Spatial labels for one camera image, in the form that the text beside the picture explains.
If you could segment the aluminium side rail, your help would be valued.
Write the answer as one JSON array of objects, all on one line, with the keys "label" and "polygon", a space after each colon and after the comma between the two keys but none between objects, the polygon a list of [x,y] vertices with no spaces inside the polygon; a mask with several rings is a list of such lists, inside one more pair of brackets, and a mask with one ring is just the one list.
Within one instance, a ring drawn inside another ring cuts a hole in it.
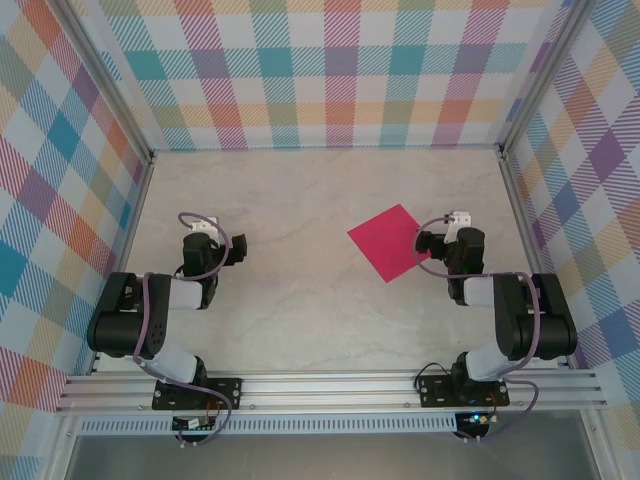
[{"label": "aluminium side rail", "polygon": [[154,168],[155,168],[155,164],[151,162],[151,163],[148,163],[143,169],[144,176],[142,178],[139,195],[134,205],[133,213],[131,215],[130,222],[126,231],[126,236],[123,243],[123,249],[119,257],[118,263],[116,264],[116,269],[118,271],[123,271],[127,266],[131,248],[135,239],[136,230],[139,225],[142,210],[144,208],[144,203],[145,203],[147,193],[150,187],[150,183],[152,180]]},{"label": "aluminium side rail", "polygon": [[570,357],[577,347],[577,330],[560,281],[542,265],[532,227],[527,222],[524,201],[509,162],[502,154],[498,154],[497,158],[542,310],[536,355],[542,360]]}]

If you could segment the thin aluminium rail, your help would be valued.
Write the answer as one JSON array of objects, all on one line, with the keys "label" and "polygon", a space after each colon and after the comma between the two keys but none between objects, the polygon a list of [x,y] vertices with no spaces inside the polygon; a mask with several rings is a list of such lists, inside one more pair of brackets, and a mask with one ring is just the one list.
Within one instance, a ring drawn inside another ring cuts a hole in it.
[{"label": "thin aluminium rail", "polygon": [[470,143],[470,144],[435,144],[435,145],[338,145],[338,146],[280,146],[280,147],[244,147],[244,148],[203,148],[203,149],[160,149],[153,150],[155,155],[169,153],[231,153],[231,152],[275,152],[275,151],[305,151],[305,150],[329,150],[329,151],[347,151],[347,150],[499,150],[499,144],[483,144],[483,143]]}]

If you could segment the grey metal panel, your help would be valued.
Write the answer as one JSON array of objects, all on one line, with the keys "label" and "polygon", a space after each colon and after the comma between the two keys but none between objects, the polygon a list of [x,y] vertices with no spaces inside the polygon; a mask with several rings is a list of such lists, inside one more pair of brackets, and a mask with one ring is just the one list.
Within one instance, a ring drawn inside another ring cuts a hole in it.
[{"label": "grey metal panel", "polygon": [[580,442],[465,445],[448,435],[83,437],[65,480],[600,480]]}]

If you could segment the pink square paper sheet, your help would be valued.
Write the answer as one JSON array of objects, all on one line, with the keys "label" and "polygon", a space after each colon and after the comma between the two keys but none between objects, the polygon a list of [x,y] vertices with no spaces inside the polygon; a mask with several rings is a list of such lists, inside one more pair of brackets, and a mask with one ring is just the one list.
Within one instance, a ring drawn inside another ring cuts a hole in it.
[{"label": "pink square paper sheet", "polygon": [[417,266],[414,236],[419,224],[397,204],[347,232],[374,270],[389,283]]}]

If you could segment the aluminium mounting rail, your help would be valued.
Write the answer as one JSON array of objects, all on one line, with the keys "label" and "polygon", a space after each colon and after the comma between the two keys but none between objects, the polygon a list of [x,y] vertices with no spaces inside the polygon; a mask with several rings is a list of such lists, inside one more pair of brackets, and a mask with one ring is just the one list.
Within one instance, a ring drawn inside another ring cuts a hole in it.
[{"label": "aluminium mounting rail", "polygon": [[[218,373],[241,414],[399,413],[422,411],[432,396],[428,386],[416,388],[407,370],[339,372]],[[520,412],[528,405],[542,411],[592,410],[608,402],[590,370],[525,369],[511,375],[505,389],[509,404],[490,397],[457,406],[439,398],[430,412]],[[67,380],[56,412],[59,415],[154,414],[165,404],[183,413],[176,396],[142,372],[99,372]]]}]

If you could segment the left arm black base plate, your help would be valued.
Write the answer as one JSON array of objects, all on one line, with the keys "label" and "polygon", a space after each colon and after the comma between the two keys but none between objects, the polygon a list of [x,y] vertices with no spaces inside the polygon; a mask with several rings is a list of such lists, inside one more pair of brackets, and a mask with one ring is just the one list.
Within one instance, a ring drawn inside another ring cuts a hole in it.
[{"label": "left arm black base plate", "polygon": [[204,388],[216,392],[217,395],[157,381],[151,408],[155,411],[204,411],[217,408],[227,410],[227,405],[220,395],[229,400],[233,410],[239,408],[242,391],[240,378],[208,378]]}]

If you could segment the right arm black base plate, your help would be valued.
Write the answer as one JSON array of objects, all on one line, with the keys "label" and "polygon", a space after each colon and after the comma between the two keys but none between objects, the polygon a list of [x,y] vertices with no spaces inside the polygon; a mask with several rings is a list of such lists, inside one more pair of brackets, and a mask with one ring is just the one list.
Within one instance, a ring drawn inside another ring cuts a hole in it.
[{"label": "right arm black base plate", "polygon": [[493,408],[510,405],[504,382],[456,383],[449,375],[426,375],[418,380],[422,408]]}]

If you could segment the aluminium frame post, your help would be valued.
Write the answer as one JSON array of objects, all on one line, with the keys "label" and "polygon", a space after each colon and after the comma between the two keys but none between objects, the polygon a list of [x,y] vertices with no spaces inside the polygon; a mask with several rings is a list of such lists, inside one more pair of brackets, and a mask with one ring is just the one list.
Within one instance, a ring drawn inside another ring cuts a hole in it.
[{"label": "aluminium frame post", "polygon": [[524,133],[596,2],[549,0],[545,6],[507,96],[504,122],[496,136],[500,161],[508,158]]},{"label": "aluminium frame post", "polygon": [[70,1],[48,1],[51,8],[56,11],[58,20],[69,35],[98,90],[104,95],[108,106],[120,122],[123,131],[128,139],[132,141],[136,152],[141,155],[147,164],[152,163],[153,150],[144,138],[142,130],[139,128],[115,81],[112,79],[98,49],[94,46],[79,17],[73,10]]}]

